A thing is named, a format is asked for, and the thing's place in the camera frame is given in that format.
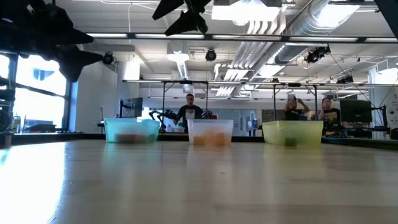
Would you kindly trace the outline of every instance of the window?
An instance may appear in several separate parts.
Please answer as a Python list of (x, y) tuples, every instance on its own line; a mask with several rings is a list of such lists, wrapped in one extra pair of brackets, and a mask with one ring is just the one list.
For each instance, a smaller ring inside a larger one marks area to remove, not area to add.
[(35, 124), (54, 124), (67, 128), (69, 95), (67, 80), (59, 65), (37, 55), (18, 59), (16, 71), (14, 116), (21, 118), (25, 128)]
[(10, 60), (4, 56), (0, 55), (0, 76), (3, 78), (8, 78), (8, 65)]
[(54, 124), (62, 128), (65, 106), (62, 97), (17, 88), (15, 98), (14, 116), (21, 117), (21, 125), (27, 128), (35, 124)]
[(25, 86), (65, 95), (67, 79), (58, 71), (59, 65), (37, 55), (19, 57), (16, 82)]

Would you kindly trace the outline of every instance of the security camera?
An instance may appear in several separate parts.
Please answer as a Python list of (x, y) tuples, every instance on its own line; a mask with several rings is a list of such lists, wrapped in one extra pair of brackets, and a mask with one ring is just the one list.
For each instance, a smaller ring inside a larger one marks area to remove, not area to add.
[(112, 65), (115, 63), (115, 58), (113, 57), (113, 53), (112, 52), (105, 52), (104, 57), (102, 58), (102, 62), (105, 65)]
[(217, 58), (217, 54), (214, 51), (214, 49), (208, 49), (207, 53), (206, 53), (206, 61), (212, 62), (212, 61), (216, 60), (216, 58)]

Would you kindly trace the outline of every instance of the orange food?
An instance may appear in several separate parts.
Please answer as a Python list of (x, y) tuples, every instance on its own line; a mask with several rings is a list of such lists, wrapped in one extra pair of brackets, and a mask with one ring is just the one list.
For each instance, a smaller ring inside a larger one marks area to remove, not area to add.
[(193, 144), (195, 145), (204, 145), (206, 143), (206, 137), (204, 136), (194, 136)]
[(147, 138), (140, 134), (117, 134), (116, 140), (117, 142), (144, 143), (147, 141)]
[(195, 145), (207, 145), (207, 146), (225, 146), (230, 142), (231, 136), (225, 135), (225, 133), (217, 133), (215, 131), (209, 131), (200, 136), (193, 137), (193, 144)]

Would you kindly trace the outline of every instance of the person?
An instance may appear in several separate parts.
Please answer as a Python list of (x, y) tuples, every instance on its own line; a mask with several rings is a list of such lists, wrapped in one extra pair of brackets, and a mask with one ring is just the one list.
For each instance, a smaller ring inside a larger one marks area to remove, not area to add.
[[(304, 109), (297, 109), (297, 103), (300, 103)], [(287, 100), (284, 114), (287, 121), (298, 121), (300, 120), (300, 115), (305, 114), (310, 111), (310, 108), (301, 100), (296, 97)]]
[(328, 124), (340, 124), (340, 110), (331, 107), (331, 100), (329, 98), (322, 99), (322, 110), (319, 113), (318, 119), (326, 121)]
[(174, 119), (173, 122), (177, 125), (178, 121), (182, 118), (184, 131), (188, 133), (188, 119), (200, 119), (203, 110), (193, 104), (195, 97), (192, 94), (187, 94), (185, 98), (187, 99), (187, 104), (180, 108), (177, 113), (178, 119)]

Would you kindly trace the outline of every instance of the clear plastic bin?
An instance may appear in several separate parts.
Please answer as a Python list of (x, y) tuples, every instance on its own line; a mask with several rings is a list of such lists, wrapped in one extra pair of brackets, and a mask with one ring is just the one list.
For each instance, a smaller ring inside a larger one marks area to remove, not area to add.
[(266, 143), (276, 146), (320, 147), (323, 121), (273, 121), (262, 124)]
[(157, 140), (160, 122), (151, 119), (105, 118), (108, 143), (149, 143)]
[(189, 142), (194, 145), (229, 146), (233, 120), (189, 119)]

